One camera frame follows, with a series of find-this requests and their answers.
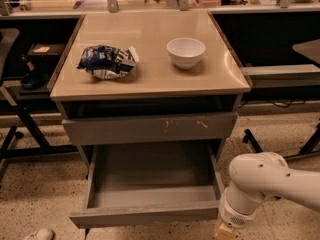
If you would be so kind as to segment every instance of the drawer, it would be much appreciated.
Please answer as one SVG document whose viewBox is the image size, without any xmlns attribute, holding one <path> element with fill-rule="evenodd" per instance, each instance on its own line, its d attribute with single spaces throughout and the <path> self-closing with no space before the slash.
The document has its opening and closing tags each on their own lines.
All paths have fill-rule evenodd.
<svg viewBox="0 0 320 240">
<path fill-rule="evenodd" d="M 124 116 L 63 120 L 73 145 L 215 139 L 229 137 L 236 112 Z"/>
<path fill-rule="evenodd" d="M 95 146 L 78 228 L 216 219 L 223 192 L 205 141 Z"/>
</svg>

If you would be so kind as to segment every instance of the concrete floor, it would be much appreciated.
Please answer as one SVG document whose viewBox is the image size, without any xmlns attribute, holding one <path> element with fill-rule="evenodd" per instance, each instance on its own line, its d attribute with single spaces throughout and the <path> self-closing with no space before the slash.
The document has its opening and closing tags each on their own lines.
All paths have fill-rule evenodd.
<svg viewBox="0 0 320 240">
<path fill-rule="evenodd" d="M 218 162 L 225 185 L 229 183 L 227 168 L 231 159 L 253 152 L 249 144 L 242 142 L 245 129 L 251 129 L 264 151 L 279 151 L 301 147 L 315 131 L 320 118 L 320 112 L 249 114 L 239 117 Z M 42 126 L 41 129 L 53 145 L 68 143 L 61 126 Z M 3 138 L 7 130 L 0 129 Z M 34 146 L 25 129 L 21 130 L 26 135 L 15 142 L 15 147 Z M 289 162 L 289 167 L 320 171 L 320 156 Z M 68 218 L 70 212 L 79 211 L 83 205 L 86 167 L 80 155 L 6 160 L 1 164 L 0 180 L 0 239 L 19 240 L 42 227 L 52 228 L 55 239 L 83 238 L 83 231 Z M 214 239 L 214 225 L 212 220 L 99 228 L 91 229 L 86 239 Z M 284 199 L 270 199 L 258 208 L 253 224 L 240 231 L 237 239 L 316 240 L 320 235 L 319 225 L 319 213 Z"/>
</svg>

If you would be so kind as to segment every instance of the blue chip bag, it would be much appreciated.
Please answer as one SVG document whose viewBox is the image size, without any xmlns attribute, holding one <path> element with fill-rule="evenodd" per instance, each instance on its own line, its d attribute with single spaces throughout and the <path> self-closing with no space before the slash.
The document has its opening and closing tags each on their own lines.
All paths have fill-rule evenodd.
<svg viewBox="0 0 320 240">
<path fill-rule="evenodd" d="M 84 49 L 78 69 L 104 80 L 125 77 L 139 61 L 133 46 L 128 50 L 96 45 Z"/>
</svg>

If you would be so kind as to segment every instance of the bowl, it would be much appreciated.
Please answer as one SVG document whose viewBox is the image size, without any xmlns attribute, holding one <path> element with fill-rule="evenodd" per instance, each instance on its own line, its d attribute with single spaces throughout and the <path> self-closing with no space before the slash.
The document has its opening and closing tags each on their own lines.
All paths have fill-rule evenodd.
<svg viewBox="0 0 320 240">
<path fill-rule="evenodd" d="M 197 39 L 181 37 L 171 40 L 167 50 L 173 64 L 181 69 L 190 69 L 201 60 L 206 46 Z"/>
</svg>

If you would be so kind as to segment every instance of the snack bag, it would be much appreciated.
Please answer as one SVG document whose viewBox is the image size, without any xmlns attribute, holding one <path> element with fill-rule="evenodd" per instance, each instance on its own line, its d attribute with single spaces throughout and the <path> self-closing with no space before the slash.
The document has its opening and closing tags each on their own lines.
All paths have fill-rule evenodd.
<svg viewBox="0 0 320 240">
<path fill-rule="evenodd" d="M 104 80 L 125 77 L 139 61 L 133 46 L 128 50 L 97 45 L 84 49 L 78 69 Z"/>
</svg>

